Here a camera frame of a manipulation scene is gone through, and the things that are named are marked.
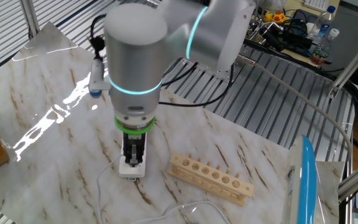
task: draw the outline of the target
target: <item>water bottle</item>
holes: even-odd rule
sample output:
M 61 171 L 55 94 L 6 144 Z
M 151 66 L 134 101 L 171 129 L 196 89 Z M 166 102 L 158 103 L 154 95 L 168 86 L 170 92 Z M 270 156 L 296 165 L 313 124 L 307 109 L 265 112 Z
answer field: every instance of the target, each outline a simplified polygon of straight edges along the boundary
M 331 29 L 329 35 L 324 37 L 323 40 L 321 40 L 321 42 L 314 49 L 314 52 L 311 54 L 311 63 L 320 66 L 326 61 L 328 55 L 331 53 L 333 40 L 335 37 L 338 36 L 338 34 L 339 30 Z
M 314 23 L 313 28 L 308 35 L 308 38 L 313 41 L 313 43 L 318 44 L 320 40 L 324 37 L 324 34 L 327 32 L 329 26 L 334 20 L 334 6 L 329 6 L 326 12 L 322 12 Z

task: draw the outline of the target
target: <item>marble surface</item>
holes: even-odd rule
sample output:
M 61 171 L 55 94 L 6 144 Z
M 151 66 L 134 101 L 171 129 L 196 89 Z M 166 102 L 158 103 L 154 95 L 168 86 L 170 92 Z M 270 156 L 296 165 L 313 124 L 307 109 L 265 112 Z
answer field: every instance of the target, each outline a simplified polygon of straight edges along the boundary
M 314 223 L 339 223 L 338 187 L 345 162 L 316 161 L 317 199 Z
M 120 154 L 108 93 L 88 94 L 93 55 L 47 24 L 0 68 L 0 136 L 11 161 L 0 167 L 0 211 L 16 223 L 97 223 L 96 178 Z M 167 90 L 161 101 L 187 103 Z M 101 176 L 105 223 L 161 216 L 176 205 L 209 200 L 231 223 L 281 222 L 288 150 L 202 108 L 158 106 L 147 136 L 146 175 Z M 193 153 L 241 172 L 255 185 L 244 207 L 167 175 L 171 153 Z M 153 223 L 224 223 L 200 205 Z

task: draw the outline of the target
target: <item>wooden test tube rack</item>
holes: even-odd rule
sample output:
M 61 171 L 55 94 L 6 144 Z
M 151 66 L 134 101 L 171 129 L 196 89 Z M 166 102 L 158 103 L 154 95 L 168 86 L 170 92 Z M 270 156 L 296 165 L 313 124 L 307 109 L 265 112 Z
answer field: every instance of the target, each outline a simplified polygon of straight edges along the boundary
M 186 157 L 176 152 L 169 163 L 168 174 L 237 205 L 244 206 L 246 197 L 252 197 L 254 186 L 239 179 L 240 173 L 235 177 L 229 175 L 230 168 L 222 172 L 219 170 L 220 165 L 216 169 L 210 167 L 211 161 L 203 164 L 201 158 L 196 161 L 192 159 L 192 154 Z

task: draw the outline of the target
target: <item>white cable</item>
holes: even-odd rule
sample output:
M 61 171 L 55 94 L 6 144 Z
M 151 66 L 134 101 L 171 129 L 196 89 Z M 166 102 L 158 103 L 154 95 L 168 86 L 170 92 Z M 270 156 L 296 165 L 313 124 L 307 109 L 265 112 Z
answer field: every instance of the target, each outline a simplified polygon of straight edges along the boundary
M 273 73 L 271 73 L 270 71 L 268 71 L 266 68 L 264 68 L 263 66 L 259 65 L 258 63 L 254 63 L 255 67 L 260 68 L 264 73 L 266 73 L 267 75 L 269 75 L 271 78 L 273 78 L 274 80 L 276 80 L 277 82 L 279 82 L 279 84 L 283 85 L 285 88 L 287 88 L 288 90 L 290 90 L 292 93 L 294 93 L 297 97 L 301 98 L 301 100 L 303 100 L 305 103 L 307 103 L 309 106 L 311 106 L 313 109 L 315 109 L 317 112 L 319 112 L 321 115 L 323 115 L 329 122 L 331 122 L 336 129 L 339 130 L 339 132 L 343 135 L 343 138 L 345 139 L 345 142 L 347 144 L 347 156 L 346 156 L 346 161 L 349 161 L 349 159 L 352 156 L 353 153 L 353 147 L 352 147 L 352 143 L 349 140 L 349 137 L 347 137 L 347 134 L 345 133 L 345 131 L 342 129 L 342 127 L 334 120 L 332 119 L 328 114 L 326 114 L 322 109 L 320 109 L 318 106 L 316 106 L 314 103 L 312 103 L 309 99 L 307 99 L 305 96 L 303 96 L 301 93 L 299 93 L 298 91 L 296 91 L 294 88 L 292 88 L 290 85 L 286 84 L 283 80 L 277 78 L 275 75 L 273 75 Z
M 156 217 L 156 218 L 146 218 L 146 219 L 143 219 L 143 220 L 139 220 L 139 221 L 136 221 L 136 222 L 133 222 L 131 224 L 138 224 L 138 223 L 142 223 L 142 222 L 149 222 L 149 221 L 156 221 L 156 220 L 160 220 L 162 218 L 165 218 L 169 213 L 175 211 L 175 210 L 178 210 L 179 208 L 185 208 L 187 206 L 191 206 L 191 205 L 197 205 L 197 204 L 201 204 L 201 203 L 206 203 L 206 204 L 209 204 L 209 205 L 212 205 L 220 214 L 221 216 L 223 217 L 224 221 L 227 223 L 227 224 L 230 224 L 229 220 L 227 220 L 226 216 L 224 216 L 223 212 L 218 208 L 218 206 L 216 206 L 213 202 L 209 202 L 209 201 L 202 201 L 202 202 L 193 202 L 193 203 L 187 203 L 187 204 L 184 204 L 184 205 L 179 205 L 179 206 L 176 206 L 175 208 L 165 212 L 162 216 L 160 217 Z
M 98 175 L 98 178 L 96 179 L 96 183 L 98 185 L 98 195 L 99 195 L 99 202 L 98 202 L 98 217 L 99 217 L 99 224 L 103 224 L 103 220 L 102 220 L 102 211 L 101 211 L 101 208 L 100 208 L 100 199 L 101 199 L 101 191 L 100 191 L 100 185 L 99 185 L 99 177 L 102 175 L 102 173 L 108 169 L 114 162 L 116 162 L 119 158 L 121 158 L 121 156 L 123 155 L 120 155 L 119 157 L 117 157 L 115 160 L 113 160 L 112 162 L 110 162 L 110 164 L 108 166 L 106 166 L 106 168 L 104 168 L 102 170 L 102 172 L 100 172 L 100 174 Z M 160 217 L 156 217 L 156 218 L 146 218 L 146 219 L 143 219 L 143 220 L 139 220 L 139 221 L 136 221 L 136 222 L 133 222 L 131 224 L 136 224 L 136 223 L 142 223 L 142 222 L 149 222 L 149 221 L 155 221 L 155 220 L 159 220 L 159 219 L 163 219 L 165 218 L 167 215 L 169 215 L 170 213 L 172 213 L 173 211 L 175 210 L 178 210 L 179 208 L 185 208 L 187 206 L 191 206 L 191 205 L 198 205 L 198 204 L 202 204 L 202 203 L 206 203 L 206 204 L 209 204 L 209 205 L 212 205 L 220 214 L 221 216 L 223 217 L 224 221 L 227 223 L 227 224 L 230 224 L 229 220 L 227 220 L 226 216 L 223 214 L 223 212 L 218 208 L 218 206 L 216 206 L 213 202 L 209 202 L 209 201 L 202 201 L 202 202 L 193 202 L 193 203 L 187 203 L 187 204 L 184 204 L 184 205 L 179 205 L 179 206 L 176 206 L 175 208 L 165 212 L 162 216 Z
M 100 192 L 100 185 L 99 185 L 99 177 L 100 175 L 102 175 L 102 173 L 108 169 L 114 162 L 116 162 L 119 158 L 121 158 L 120 155 L 119 157 L 117 157 L 115 160 L 113 160 L 112 162 L 110 162 L 110 164 L 108 166 L 106 166 L 106 168 L 104 168 L 102 170 L 102 172 L 100 172 L 100 174 L 98 175 L 98 178 L 96 178 L 96 183 L 98 184 L 98 195 L 99 195 L 99 203 L 98 203 L 98 217 L 99 217 L 99 224 L 103 224 L 103 220 L 102 220 L 102 209 L 100 208 L 100 198 L 101 198 L 101 192 Z

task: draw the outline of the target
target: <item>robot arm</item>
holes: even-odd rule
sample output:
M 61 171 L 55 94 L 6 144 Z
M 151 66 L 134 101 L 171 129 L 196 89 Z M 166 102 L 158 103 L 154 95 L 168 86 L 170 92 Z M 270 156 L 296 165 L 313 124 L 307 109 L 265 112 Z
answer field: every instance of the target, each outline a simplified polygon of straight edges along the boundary
M 241 48 L 255 5 L 248 0 L 214 0 L 204 7 L 164 0 L 157 9 L 123 4 L 104 19 L 109 87 L 103 63 L 94 60 L 89 92 L 109 88 L 117 127 L 124 132 L 126 163 L 142 162 L 145 133 L 154 124 L 162 75 L 175 58 L 217 69 L 231 66 Z

